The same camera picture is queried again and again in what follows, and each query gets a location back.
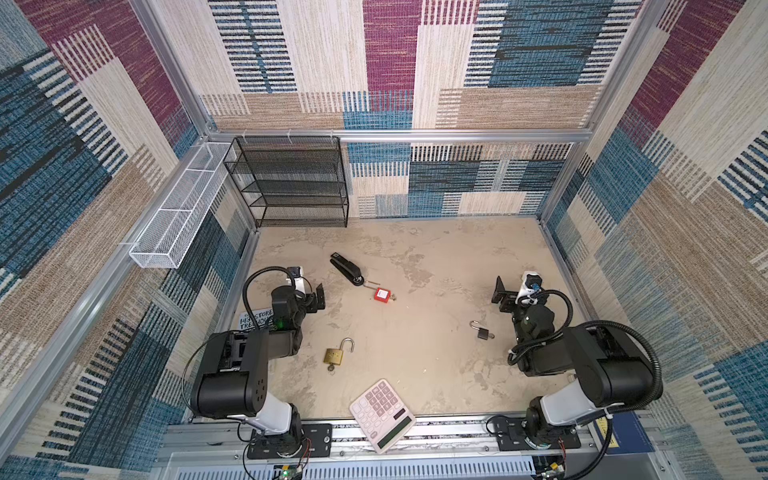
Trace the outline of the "brass padlock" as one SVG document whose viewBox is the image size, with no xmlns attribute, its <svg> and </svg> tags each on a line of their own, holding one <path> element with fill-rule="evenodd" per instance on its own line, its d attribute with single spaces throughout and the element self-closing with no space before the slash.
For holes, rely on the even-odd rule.
<svg viewBox="0 0 768 480">
<path fill-rule="evenodd" d="M 346 337 L 341 340 L 337 348 L 328 348 L 326 350 L 323 363 L 327 365 L 327 370 L 329 372 L 333 372 L 337 366 L 342 364 L 346 346 L 348 346 L 349 352 L 353 353 L 355 349 L 355 341 L 350 337 Z"/>
</svg>

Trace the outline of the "red padlock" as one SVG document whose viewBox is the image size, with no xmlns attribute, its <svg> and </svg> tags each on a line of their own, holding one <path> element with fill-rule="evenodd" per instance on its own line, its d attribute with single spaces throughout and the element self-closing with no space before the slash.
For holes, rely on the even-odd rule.
<svg viewBox="0 0 768 480">
<path fill-rule="evenodd" d="M 376 301 L 379 301 L 382 303 L 389 303 L 390 301 L 396 300 L 396 296 L 394 295 L 394 293 L 391 290 L 383 288 L 379 283 L 366 282 L 364 284 L 364 287 L 374 292 L 373 298 Z"/>
</svg>

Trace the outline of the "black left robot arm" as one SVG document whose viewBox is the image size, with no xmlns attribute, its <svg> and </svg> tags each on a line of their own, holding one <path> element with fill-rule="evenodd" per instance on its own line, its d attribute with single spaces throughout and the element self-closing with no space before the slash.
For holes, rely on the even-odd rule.
<svg viewBox="0 0 768 480">
<path fill-rule="evenodd" d="M 272 290 L 272 315 L 259 321 L 248 292 L 250 284 L 267 273 L 280 273 L 287 283 Z M 202 361 L 189 405 L 199 417 L 251 427 L 249 444 L 274 456 L 291 458 L 308 441 L 297 407 L 268 391 L 268 366 L 272 360 L 299 353 L 304 320 L 326 307 L 324 286 L 311 287 L 298 267 L 268 266 L 245 280 L 242 302 L 253 327 L 213 334 L 202 345 Z"/>
</svg>

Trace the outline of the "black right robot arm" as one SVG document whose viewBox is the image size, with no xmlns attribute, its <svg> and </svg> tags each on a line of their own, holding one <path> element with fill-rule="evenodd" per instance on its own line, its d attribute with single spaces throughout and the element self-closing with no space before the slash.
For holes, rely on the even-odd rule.
<svg viewBox="0 0 768 480">
<path fill-rule="evenodd" d="M 527 377 L 575 375 L 529 403 L 519 427 L 530 447 L 558 446 L 580 425 L 642 409 L 661 396 L 661 362 L 650 342 L 613 321 L 574 324 L 570 298 L 545 288 L 538 273 L 524 273 L 516 290 L 496 280 L 491 301 L 511 316 L 516 343 L 509 366 Z"/>
</svg>

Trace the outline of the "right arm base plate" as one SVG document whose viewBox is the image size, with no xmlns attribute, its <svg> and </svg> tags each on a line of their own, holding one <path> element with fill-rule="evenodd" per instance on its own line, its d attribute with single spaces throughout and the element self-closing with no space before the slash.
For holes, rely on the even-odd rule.
<svg viewBox="0 0 768 480">
<path fill-rule="evenodd" d="M 493 415 L 486 420 L 485 428 L 494 437 L 500 451 L 566 450 L 579 449 L 581 441 L 575 426 L 545 426 L 529 436 L 523 417 Z"/>
</svg>

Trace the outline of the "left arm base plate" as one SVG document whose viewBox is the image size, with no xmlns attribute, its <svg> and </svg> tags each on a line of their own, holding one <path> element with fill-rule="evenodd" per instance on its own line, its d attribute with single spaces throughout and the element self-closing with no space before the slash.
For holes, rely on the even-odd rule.
<svg viewBox="0 0 768 480">
<path fill-rule="evenodd" d="M 248 460 L 298 460 L 305 454 L 310 459 L 328 458 L 331 454 L 333 427 L 330 423 L 306 424 L 302 426 L 300 441 L 294 443 L 283 436 L 264 437 L 254 430 L 248 442 Z"/>
</svg>

